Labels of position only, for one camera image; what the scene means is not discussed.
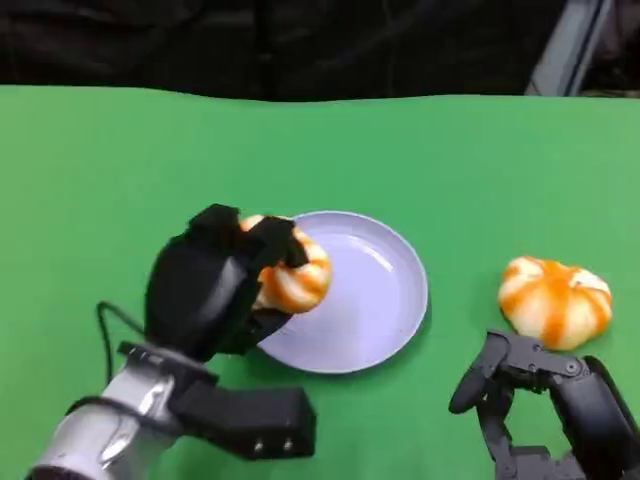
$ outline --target green surface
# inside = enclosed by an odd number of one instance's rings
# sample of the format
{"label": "green surface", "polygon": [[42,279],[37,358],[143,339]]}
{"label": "green surface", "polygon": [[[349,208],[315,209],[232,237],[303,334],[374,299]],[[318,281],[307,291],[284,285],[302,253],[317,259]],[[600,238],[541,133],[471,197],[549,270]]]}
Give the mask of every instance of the green surface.
{"label": "green surface", "polygon": [[[0,478],[45,448],[72,401],[103,387],[102,298],[141,316],[166,239],[213,203],[247,214],[340,209],[404,235],[430,278],[432,321],[381,367],[344,377],[265,356],[219,358],[223,382],[308,389],[311,460],[243,463],[180,441],[152,479],[491,479],[473,414],[447,403],[489,327],[514,256],[610,282],[598,355],[640,412],[640,104],[437,97],[268,105],[142,90],[0,89]],[[116,327],[116,338],[133,338]],[[567,446],[546,398],[522,394],[518,443]]]}

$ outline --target black curtain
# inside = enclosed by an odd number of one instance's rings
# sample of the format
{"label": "black curtain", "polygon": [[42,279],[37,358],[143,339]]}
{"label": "black curtain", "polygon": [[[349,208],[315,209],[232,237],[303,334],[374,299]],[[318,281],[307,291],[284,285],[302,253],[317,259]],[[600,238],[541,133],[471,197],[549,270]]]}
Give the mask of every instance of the black curtain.
{"label": "black curtain", "polygon": [[0,0],[0,83],[311,101],[521,94],[558,0]]}

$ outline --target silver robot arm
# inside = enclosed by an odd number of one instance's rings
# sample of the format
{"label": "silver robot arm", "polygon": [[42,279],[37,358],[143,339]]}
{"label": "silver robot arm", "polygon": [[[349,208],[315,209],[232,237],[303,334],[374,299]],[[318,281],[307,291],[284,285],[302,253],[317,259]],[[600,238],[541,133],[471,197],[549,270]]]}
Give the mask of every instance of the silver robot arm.
{"label": "silver robot arm", "polygon": [[129,406],[157,427],[144,426],[106,404],[81,406],[60,423],[28,478],[145,478],[149,465],[180,434],[179,423],[167,409],[173,387],[174,379],[153,365],[127,362],[102,397]]}
{"label": "silver robot arm", "polygon": [[316,415],[304,390],[230,391],[204,367],[217,353],[244,354],[289,321],[253,309],[259,275],[308,261],[292,221],[265,217],[244,232],[238,213],[212,205],[165,245],[147,285],[144,329],[132,327],[145,343],[120,345],[127,360],[113,379],[98,304],[109,384],[71,407],[28,480],[139,480],[180,436],[248,460],[313,455]]}

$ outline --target orange and white bun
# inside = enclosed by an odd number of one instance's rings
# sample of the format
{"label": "orange and white bun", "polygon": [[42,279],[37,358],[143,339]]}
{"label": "orange and white bun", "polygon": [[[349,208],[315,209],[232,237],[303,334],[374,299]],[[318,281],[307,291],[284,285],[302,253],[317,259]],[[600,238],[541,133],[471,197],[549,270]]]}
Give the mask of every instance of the orange and white bun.
{"label": "orange and white bun", "polygon": [[[251,230],[264,217],[254,215],[240,223],[244,231]],[[275,308],[287,313],[308,312],[326,296],[331,283],[331,262],[327,253],[298,227],[293,236],[307,255],[309,263],[289,268],[284,263],[260,272],[262,290],[253,308]]]}
{"label": "orange and white bun", "polygon": [[582,345],[611,321],[606,282],[584,268],[553,260],[513,260],[504,272],[498,301],[519,334],[536,337],[554,350]]}

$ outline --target white plate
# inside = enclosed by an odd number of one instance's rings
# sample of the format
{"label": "white plate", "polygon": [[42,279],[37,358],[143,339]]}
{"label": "white plate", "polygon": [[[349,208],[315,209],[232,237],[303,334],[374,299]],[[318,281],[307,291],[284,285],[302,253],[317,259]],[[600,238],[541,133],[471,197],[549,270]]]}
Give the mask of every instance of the white plate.
{"label": "white plate", "polygon": [[427,310],[424,267],[411,245],[371,218],[315,212],[296,224],[329,254],[325,300],[260,343],[300,370],[349,373],[381,363],[418,330]]}

